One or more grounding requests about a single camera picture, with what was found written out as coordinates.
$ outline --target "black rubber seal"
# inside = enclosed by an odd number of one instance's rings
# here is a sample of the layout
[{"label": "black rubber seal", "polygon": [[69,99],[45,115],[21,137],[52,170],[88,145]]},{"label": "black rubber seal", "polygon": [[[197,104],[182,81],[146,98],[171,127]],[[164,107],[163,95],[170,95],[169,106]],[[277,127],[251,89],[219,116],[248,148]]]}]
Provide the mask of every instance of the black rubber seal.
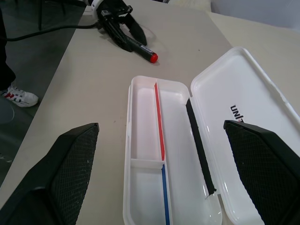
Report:
[{"label": "black rubber seal", "polygon": [[197,124],[197,121],[196,121],[196,117],[195,117],[194,110],[192,108],[190,99],[188,99],[186,107],[187,107],[187,114],[188,114],[189,122],[191,124],[194,140],[195,140],[195,143],[196,143],[196,148],[197,148],[197,153],[198,153],[200,165],[201,165],[201,168],[202,168],[202,173],[203,173],[203,176],[204,176],[206,187],[208,189],[208,193],[211,195],[216,191],[216,189],[215,189],[214,184],[212,183],[212,180],[211,180],[210,169],[208,167],[208,163],[207,163],[207,160],[206,160],[204,148],[203,148],[203,145],[202,145],[202,140],[201,140],[200,133],[199,133],[198,124]]}]

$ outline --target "person's leg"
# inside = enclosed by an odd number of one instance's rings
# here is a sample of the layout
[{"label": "person's leg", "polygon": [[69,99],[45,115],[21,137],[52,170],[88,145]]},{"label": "person's leg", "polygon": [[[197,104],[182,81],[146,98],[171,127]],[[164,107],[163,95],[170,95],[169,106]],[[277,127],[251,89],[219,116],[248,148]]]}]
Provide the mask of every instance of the person's leg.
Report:
[{"label": "person's leg", "polygon": [[[6,37],[2,11],[0,8],[0,36]],[[6,41],[0,40],[0,91],[7,89],[11,82],[15,80],[14,72],[6,64]]]}]

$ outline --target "sneaker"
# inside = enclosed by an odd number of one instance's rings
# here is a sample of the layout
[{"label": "sneaker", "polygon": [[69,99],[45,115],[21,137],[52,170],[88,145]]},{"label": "sneaker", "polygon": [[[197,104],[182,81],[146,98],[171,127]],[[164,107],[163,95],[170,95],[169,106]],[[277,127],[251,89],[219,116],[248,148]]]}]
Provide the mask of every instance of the sneaker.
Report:
[{"label": "sneaker", "polygon": [[35,94],[20,90],[13,84],[7,90],[0,91],[0,95],[19,107],[31,107],[38,103],[38,97]]}]

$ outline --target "table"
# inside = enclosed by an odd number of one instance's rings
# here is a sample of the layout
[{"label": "table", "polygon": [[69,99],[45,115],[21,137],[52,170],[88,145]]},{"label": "table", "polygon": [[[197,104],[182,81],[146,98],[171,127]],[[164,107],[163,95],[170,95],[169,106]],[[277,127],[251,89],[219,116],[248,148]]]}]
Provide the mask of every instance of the table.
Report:
[{"label": "table", "polygon": [[[258,62],[300,114],[296,102],[300,90],[293,84],[299,81],[300,65],[291,68],[297,59],[293,57],[300,55],[300,42],[296,43],[300,37],[295,33],[151,0],[125,2],[133,7],[133,16],[146,29],[149,48],[159,55],[159,63],[152,65],[135,53],[121,50],[97,30],[76,30],[2,184],[0,207],[60,134],[98,122],[100,132],[90,184],[77,224],[124,224],[125,133],[131,79],[145,75],[189,87],[196,75],[232,45],[245,46],[254,57],[258,56]],[[81,23],[92,23],[87,14]],[[282,73],[284,78],[276,71],[282,62],[289,68],[289,72]]]}]

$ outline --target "marker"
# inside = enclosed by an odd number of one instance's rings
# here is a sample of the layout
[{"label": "marker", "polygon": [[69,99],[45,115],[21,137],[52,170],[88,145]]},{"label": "marker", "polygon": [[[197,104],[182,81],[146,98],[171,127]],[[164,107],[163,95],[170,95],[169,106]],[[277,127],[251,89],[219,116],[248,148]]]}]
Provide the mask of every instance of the marker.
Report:
[{"label": "marker", "polygon": [[127,36],[128,43],[130,44],[133,51],[138,53],[140,56],[142,56],[144,59],[151,63],[156,63],[158,60],[158,55],[151,51],[146,46],[142,45],[141,43],[133,40],[132,38]]}]

